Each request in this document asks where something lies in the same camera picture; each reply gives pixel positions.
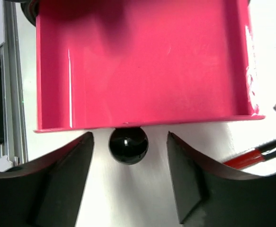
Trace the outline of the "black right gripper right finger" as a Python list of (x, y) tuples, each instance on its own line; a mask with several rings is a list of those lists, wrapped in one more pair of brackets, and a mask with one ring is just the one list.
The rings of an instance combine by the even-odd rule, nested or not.
[(169, 132), (167, 152), (184, 227), (276, 227), (276, 173), (259, 176), (222, 164)]

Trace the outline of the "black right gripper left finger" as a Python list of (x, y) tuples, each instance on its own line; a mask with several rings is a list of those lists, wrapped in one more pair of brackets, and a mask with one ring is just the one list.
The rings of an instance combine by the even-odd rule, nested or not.
[(87, 132), (38, 159), (0, 172), (0, 227), (73, 227), (94, 148)]

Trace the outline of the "pink drawer tray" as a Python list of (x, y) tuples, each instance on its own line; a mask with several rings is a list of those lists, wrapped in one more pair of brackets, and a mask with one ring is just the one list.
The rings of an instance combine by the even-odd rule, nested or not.
[(245, 0), (42, 0), (37, 131), (263, 119)]

